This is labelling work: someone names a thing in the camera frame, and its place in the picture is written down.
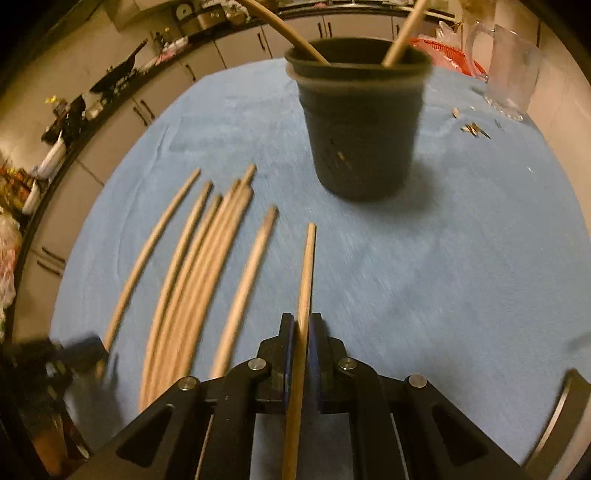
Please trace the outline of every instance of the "wooden dowel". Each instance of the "wooden dowel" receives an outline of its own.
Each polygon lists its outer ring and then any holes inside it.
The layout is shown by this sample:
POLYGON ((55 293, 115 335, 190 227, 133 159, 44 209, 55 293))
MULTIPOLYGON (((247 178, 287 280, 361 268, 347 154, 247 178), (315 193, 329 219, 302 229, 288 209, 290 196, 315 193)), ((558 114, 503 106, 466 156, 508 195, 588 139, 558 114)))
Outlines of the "wooden dowel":
POLYGON ((210 232, 208 232, 207 238, 203 242, 203 247, 201 248, 195 263, 192 265, 190 277, 187 280, 187 285, 190 286, 191 290, 187 291, 187 294, 184 295, 183 301, 179 305, 175 331, 174 334, 171 335, 171 345, 167 347, 171 355, 167 355, 164 359, 165 362, 159 375, 158 385, 152 395, 154 398, 163 393, 171 383, 176 380, 176 374, 174 373, 176 367, 175 361, 178 357, 178 353, 182 349, 183 342, 185 341, 184 335, 191 322, 192 310, 198 303, 199 297, 203 294, 202 285, 204 283, 204 278, 209 273, 208 265, 211 264, 216 250, 219 249, 224 231, 232 217, 232 212, 235 210, 235 207, 239 202, 241 190, 250 188, 249 185, 255 173, 256 165, 251 164, 246 169, 242 180, 236 180, 232 184, 229 193, 225 196, 222 206, 216 215, 214 224, 212 225, 210 232))
POLYGON ((423 20, 423 16, 425 14, 425 10, 427 9, 427 4, 429 0, 418 0, 414 6, 413 11, 410 12, 410 15, 402 24, 402 28, 400 29, 400 33, 398 34, 398 38, 388 51, 386 52, 386 56, 382 60, 382 67, 385 69, 391 69, 394 65, 396 65, 400 58, 402 58, 402 54, 408 47, 408 39, 413 31, 418 27, 419 23, 423 20))
POLYGON ((216 195, 212 199, 212 203, 207 209, 203 220, 199 224, 197 228, 197 233, 193 238, 193 242, 191 242, 191 246, 189 247, 189 251, 187 256, 183 261, 183 266, 181 267, 181 271, 178 274, 178 279, 174 285, 173 294, 171 296, 170 301, 168 302, 168 306, 166 308, 166 313, 164 315, 164 324, 162 333, 160 338, 158 339, 158 343, 156 346, 156 353, 155 353, 155 360, 154 360, 154 367, 150 372, 148 377, 148 387, 146 390, 146 396, 143 400, 143 403, 140 404, 140 410, 143 411, 145 408, 151 404, 157 397, 158 393, 157 385, 158 385, 158 378, 159 374, 162 369, 163 364, 163 357, 166 352, 167 342, 171 339, 171 331, 173 329, 173 323, 176 318, 176 311, 178 308, 179 301, 182 298, 183 291, 185 289, 185 285, 189 278, 189 273, 191 271, 191 267, 195 262, 197 254, 203 245, 203 239, 205 238, 206 234, 211 229, 213 220, 215 218, 216 212, 222 202, 222 197, 220 195, 216 195))
POLYGON ((152 398, 157 398, 165 392, 174 380, 174 362, 178 356, 181 344, 184 341, 185 331, 187 330, 190 321, 191 301, 198 295, 200 291, 196 291, 199 285, 199 279, 206 274, 205 264, 207 259, 211 257, 213 251, 219 245, 220 232, 225 227, 225 222, 229 218, 229 214, 234 208, 234 205, 239 196, 239 189, 241 186, 240 180, 236 180, 230 186, 230 189, 224 196, 224 200, 217 211, 213 224, 211 225, 203 245, 199 249, 199 254, 195 262, 191 265, 189 277, 185 283, 186 288, 178 303, 178 308, 175 313, 176 319, 174 321, 173 332, 170 335, 169 344, 166 345, 166 355, 163 356, 163 363, 161 365, 160 374, 155 379, 155 388, 152 392, 152 398))
MULTIPOLYGON (((129 298, 131 297, 131 293, 139 279, 139 276, 144 270, 146 262, 148 261, 158 239, 164 232, 164 228, 166 224, 172 217, 173 213, 176 211, 180 203, 183 201, 183 198, 191 188, 191 185, 195 180, 197 180, 201 170, 199 168, 195 169, 193 173, 189 176, 187 181, 184 185, 180 188, 177 194, 174 196, 172 201, 170 202, 168 208, 164 211, 158 223, 152 229, 150 236, 146 240, 141 252, 138 255, 138 258, 135 261, 135 265, 129 274, 127 281, 123 287, 121 294, 119 295, 119 300, 117 305, 115 306, 115 311, 113 312, 113 316, 111 317, 111 321, 109 322, 109 327, 107 329, 107 333, 105 338, 103 339, 103 344, 105 345, 105 349, 109 352, 111 347, 113 346, 113 342, 115 341, 115 336, 119 330, 119 325, 121 324, 121 319, 123 318, 123 313, 125 312, 125 307, 127 306, 127 302, 129 302, 129 298)), ((102 376, 104 372, 104 364, 100 364, 97 368, 98 376, 102 376)))
MULTIPOLYGON (((203 246, 200 249, 194 264, 191 266, 191 273, 189 275, 189 279, 187 280, 188 285, 199 285, 200 281, 198 281, 197 279, 201 279, 204 275, 204 269, 202 268, 202 266, 204 263, 207 262, 207 259, 213 254, 212 249, 217 248, 217 245, 219 244, 220 236, 222 235, 222 231, 225 228, 225 223, 230 218, 234 206, 236 205, 241 185, 242 182, 240 180, 235 180, 230 186, 228 192, 226 192, 222 205, 220 206, 213 220, 213 225, 203 241, 203 246)), ((181 298, 181 302, 178 305, 177 312, 177 316, 179 319, 184 318, 189 298, 190 296, 188 295, 184 295, 181 298)), ((180 326, 177 328, 177 332, 180 334, 180 332, 183 331, 183 323, 180 322, 179 325, 180 326)))
POLYGON ((239 4, 246 7, 249 12, 254 12, 257 16, 261 17, 270 27, 274 28, 285 37, 294 47, 299 48, 305 52, 308 52, 312 58, 319 61, 323 65, 329 65, 329 62, 316 50, 310 42, 302 37, 297 30, 285 23, 281 18, 275 15, 271 10, 263 7, 256 0, 237 0, 239 4))
POLYGON ((183 346, 178 349, 174 374, 171 378, 169 378, 169 380, 172 380, 172 382, 180 377, 188 375, 190 372, 193 355, 196 350, 196 345, 199 341, 199 335, 201 334, 201 329, 205 320, 205 316, 207 315, 207 310, 209 309, 209 305, 212 301, 213 292, 215 290, 220 273, 222 272, 228 251, 232 246, 232 242, 236 232, 238 231, 240 223, 242 222, 242 218, 251 201, 251 198, 252 188, 246 185, 241 186, 236 208, 232 212, 232 216, 228 222, 227 228, 223 231, 223 236, 220 240, 217 250, 215 251, 215 255, 212 256, 209 264, 204 265, 207 274, 203 280, 202 287, 193 289, 194 298, 197 299, 196 307, 194 312, 193 309, 189 310, 188 312, 191 317, 191 322, 189 323, 189 328, 183 338, 183 346))
POLYGON ((199 197, 197 197, 197 200, 195 201, 195 204, 191 212, 189 213, 189 217, 185 222, 183 231, 177 243, 177 247, 174 250, 172 259, 170 261, 170 265, 168 266, 166 277, 164 277, 164 282, 162 285, 162 289, 160 290, 158 303, 156 304, 156 310, 154 311, 154 318, 152 319, 152 326, 150 328, 148 343, 146 345, 144 366, 142 370, 142 383, 138 400, 138 405, 140 407, 142 406, 144 398, 146 396, 148 387, 148 376, 154 367, 154 353, 156 348, 156 341, 160 337, 166 305, 168 305, 170 293, 174 286, 174 282, 177 278, 178 269, 180 268, 181 263, 183 262, 185 253, 187 253, 187 247, 189 246, 189 242, 191 240, 191 237, 193 236, 195 226, 201 218, 203 208, 205 207, 205 203, 207 202, 207 197, 209 196, 209 193, 212 191, 212 187, 213 183, 211 181, 208 181, 201 190, 199 197))
POLYGON ((261 259, 265 253, 267 243, 271 236, 275 219, 277 218, 277 206, 274 205, 267 211, 265 220, 258 233, 254 243, 252 244, 251 252, 248 256, 248 260, 244 266, 242 272, 242 278, 236 289, 232 306, 228 313, 228 319, 226 320, 226 326, 222 332, 217 352, 213 360, 212 369, 209 373, 209 378, 223 377, 228 372, 228 365, 232 356, 232 348, 236 341, 238 329, 244 311, 246 309, 246 303, 252 291, 252 286, 256 279, 256 274, 261 264, 261 259))
POLYGON ((242 185, 250 185, 252 183, 252 178, 255 176, 255 173, 256 173, 256 165, 254 163, 252 163, 246 169, 246 172, 242 176, 240 183, 242 185))
POLYGON ((304 263, 301 271, 300 296, 297 306, 297 336, 295 338, 293 366, 291 370, 290 403, 287 407, 285 443, 283 450, 282 480, 296 480, 298 448, 300 445, 301 405, 304 397, 304 373, 308 347, 308 318, 314 276, 314 248, 316 225, 308 224, 304 263))

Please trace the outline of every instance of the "wall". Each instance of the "wall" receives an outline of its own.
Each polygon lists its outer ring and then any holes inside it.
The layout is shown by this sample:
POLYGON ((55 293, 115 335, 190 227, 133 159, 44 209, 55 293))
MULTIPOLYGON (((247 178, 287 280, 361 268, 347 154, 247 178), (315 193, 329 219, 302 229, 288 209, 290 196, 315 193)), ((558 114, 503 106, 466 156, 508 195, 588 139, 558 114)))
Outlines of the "wall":
POLYGON ((544 63, 528 113, 562 164, 591 231, 591 86, 545 24, 540 49, 544 63))
MULTIPOLYGON (((566 172, 591 230, 591 86, 576 61, 547 25, 518 0, 499 0, 494 22, 517 32, 544 55, 528 114, 566 172)), ((464 41, 468 28, 464 28, 464 41)), ((474 57, 486 70, 492 39, 480 35, 474 57)))
POLYGON ((162 32, 166 26, 180 35, 170 11, 151 14, 119 32, 99 8, 12 81, 0 99, 0 151, 18 167, 30 169, 40 163, 50 148, 40 137, 55 120, 45 99, 56 95, 73 100, 82 93, 92 103, 98 97, 88 90, 106 69, 124 61, 147 38, 148 45, 136 56, 136 66, 145 64, 154 57, 150 32, 162 32))

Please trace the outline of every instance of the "black cup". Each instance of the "black cup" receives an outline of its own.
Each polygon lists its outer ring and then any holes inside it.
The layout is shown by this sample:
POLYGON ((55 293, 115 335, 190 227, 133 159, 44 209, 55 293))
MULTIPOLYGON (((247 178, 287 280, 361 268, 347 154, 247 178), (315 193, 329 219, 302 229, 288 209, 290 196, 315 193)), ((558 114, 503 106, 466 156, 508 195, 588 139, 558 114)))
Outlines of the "black cup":
POLYGON ((321 184, 349 200, 396 194, 408 176, 430 58, 409 47, 393 69, 380 64, 391 42, 327 38, 312 42, 330 65, 292 48, 314 168, 321 184))

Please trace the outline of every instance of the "plastic bag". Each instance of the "plastic bag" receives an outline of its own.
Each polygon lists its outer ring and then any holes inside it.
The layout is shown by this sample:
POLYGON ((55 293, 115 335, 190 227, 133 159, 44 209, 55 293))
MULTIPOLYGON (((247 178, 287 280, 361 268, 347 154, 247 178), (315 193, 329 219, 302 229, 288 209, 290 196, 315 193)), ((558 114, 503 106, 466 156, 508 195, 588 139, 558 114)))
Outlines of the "plastic bag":
POLYGON ((428 35, 419 35, 418 37, 426 40, 436 40, 451 48, 462 48, 461 36, 455 33, 452 28, 443 21, 439 22, 439 28, 436 28, 435 30, 435 38, 429 37, 428 35))
POLYGON ((22 243, 18 222, 10 215, 0 215, 0 306, 7 308, 16 295, 14 267, 22 243))

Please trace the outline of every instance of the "blue tablecloth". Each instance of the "blue tablecloth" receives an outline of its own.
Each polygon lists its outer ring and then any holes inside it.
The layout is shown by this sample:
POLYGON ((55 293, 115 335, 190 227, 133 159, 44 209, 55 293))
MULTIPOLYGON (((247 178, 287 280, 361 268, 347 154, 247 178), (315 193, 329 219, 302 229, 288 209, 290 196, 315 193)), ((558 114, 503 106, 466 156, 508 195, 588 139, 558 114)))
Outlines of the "blue tablecloth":
MULTIPOLYGON (((522 461, 554 408, 565 370, 591 378, 591 351, 574 341, 591 330, 589 240, 543 136, 527 119, 497 114, 477 80, 435 69, 404 191, 380 203, 344 202, 317 181, 297 87, 284 70, 284 60, 271 60, 198 82, 148 129, 92 208, 56 303, 51 333, 60 340, 105 333, 152 227, 189 173, 203 170, 135 290, 105 383, 86 380, 73 389, 69 402, 82 433, 96 448, 137 414, 154 307, 190 206, 205 181, 223 192, 255 162, 254 201, 193 374, 207 378, 255 232, 276 203, 280 218, 234 364, 277 334, 283 312, 295 312, 306 224, 315 222, 313 311, 331 334, 379 374, 424 374, 522 461), (492 139, 462 132, 467 121, 492 139)), ((352 478, 347 432, 346 417, 320 418, 308 402, 301 478, 352 478)), ((257 420, 252 478, 280 477, 281 439, 280 418, 257 420)))

